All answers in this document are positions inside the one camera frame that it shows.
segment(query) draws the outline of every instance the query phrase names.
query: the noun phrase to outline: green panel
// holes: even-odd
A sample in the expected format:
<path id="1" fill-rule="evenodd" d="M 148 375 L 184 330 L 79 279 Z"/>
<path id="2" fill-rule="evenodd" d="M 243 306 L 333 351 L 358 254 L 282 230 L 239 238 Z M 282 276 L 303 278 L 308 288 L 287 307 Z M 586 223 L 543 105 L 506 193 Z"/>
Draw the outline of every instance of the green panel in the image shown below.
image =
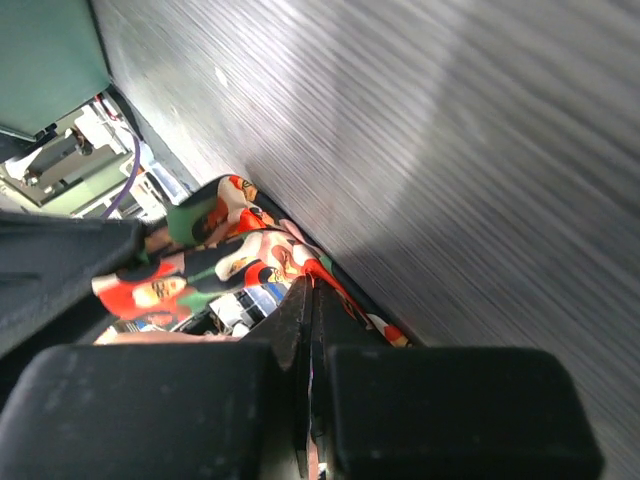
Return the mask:
<path id="1" fill-rule="evenodd" d="M 0 126 L 34 134 L 109 85 L 86 0 L 4 0 Z"/>

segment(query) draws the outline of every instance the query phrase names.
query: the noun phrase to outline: patterned fabric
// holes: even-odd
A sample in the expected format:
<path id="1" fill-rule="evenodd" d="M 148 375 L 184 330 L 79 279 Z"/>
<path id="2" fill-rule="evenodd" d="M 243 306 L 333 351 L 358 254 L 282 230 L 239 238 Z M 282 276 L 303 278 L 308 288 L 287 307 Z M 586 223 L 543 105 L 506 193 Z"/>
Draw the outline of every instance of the patterned fabric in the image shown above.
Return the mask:
<path id="1" fill-rule="evenodd" d="M 142 257 L 140 268 L 92 282 L 121 320 L 177 324 L 221 295 L 310 275 L 336 289 L 355 321 L 377 329 L 394 346 L 409 345 L 273 201 L 235 175 L 214 180 L 171 210 L 166 224 L 147 237 Z"/>

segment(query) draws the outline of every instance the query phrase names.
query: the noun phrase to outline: colorful printed fabric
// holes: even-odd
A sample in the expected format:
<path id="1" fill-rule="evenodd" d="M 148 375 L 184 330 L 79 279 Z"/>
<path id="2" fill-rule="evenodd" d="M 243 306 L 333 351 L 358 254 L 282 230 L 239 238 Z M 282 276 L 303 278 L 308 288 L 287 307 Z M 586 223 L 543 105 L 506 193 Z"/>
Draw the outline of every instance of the colorful printed fabric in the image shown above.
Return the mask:
<path id="1" fill-rule="evenodd" d="M 121 320 L 177 324 L 215 298 L 301 275 L 321 278 L 365 328 L 409 341 L 373 301 L 266 195 L 232 175 L 202 187 L 145 241 L 145 265 L 95 278 L 94 293 Z"/>

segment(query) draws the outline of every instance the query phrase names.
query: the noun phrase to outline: textured gray surface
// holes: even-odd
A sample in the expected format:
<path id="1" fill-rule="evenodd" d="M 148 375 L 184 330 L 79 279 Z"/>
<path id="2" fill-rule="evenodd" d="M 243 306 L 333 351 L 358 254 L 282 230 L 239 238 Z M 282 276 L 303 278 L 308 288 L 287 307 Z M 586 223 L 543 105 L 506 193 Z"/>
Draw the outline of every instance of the textured gray surface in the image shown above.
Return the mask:
<path id="1" fill-rule="evenodd" d="M 535 345 L 640 459 L 640 7 L 95 0 L 200 181 L 248 174 L 414 336 Z"/>
<path id="2" fill-rule="evenodd" d="M 189 172 L 185 164 L 167 147 L 167 144 L 164 143 L 153 127 L 149 125 L 147 119 L 140 115 L 135 108 L 131 110 L 140 135 L 142 135 L 142 138 L 148 145 L 152 146 L 155 159 L 162 163 L 169 173 L 173 175 L 187 191 L 195 192 L 200 183 L 194 178 L 191 172 Z"/>

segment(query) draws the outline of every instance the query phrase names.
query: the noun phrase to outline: wire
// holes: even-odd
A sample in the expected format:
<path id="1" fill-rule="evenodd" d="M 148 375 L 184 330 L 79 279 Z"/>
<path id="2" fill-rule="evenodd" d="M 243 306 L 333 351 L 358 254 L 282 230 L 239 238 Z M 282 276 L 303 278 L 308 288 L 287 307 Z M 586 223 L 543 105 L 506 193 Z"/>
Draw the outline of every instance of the wire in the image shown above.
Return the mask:
<path id="1" fill-rule="evenodd" d="M 133 182 L 135 182 L 136 175 L 138 175 L 138 170 L 140 169 L 140 140 L 138 139 L 137 135 L 131 130 L 127 129 L 127 131 L 133 138 L 133 167 L 131 168 L 131 175 L 129 175 L 129 178 L 127 178 L 127 183 L 124 184 L 122 190 L 120 190 L 116 198 L 113 199 L 111 205 L 109 205 L 107 209 L 102 213 L 102 218 L 109 218 L 109 215 L 115 212 L 116 208 L 118 208 L 118 205 L 122 203 L 124 197 L 127 195 L 127 193 L 129 193 L 131 187 L 133 187 Z"/>
<path id="2" fill-rule="evenodd" d="M 104 110 L 104 113 L 106 113 L 111 120 L 113 120 L 114 122 L 117 122 L 119 120 L 119 118 L 113 113 L 111 113 L 111 110 L 109 110 L 107 106 L 104 104 L 104 99 L 102 98 L 101 94 L 96 95 L 95 100 L 100 104 L 100 106 Z"/>

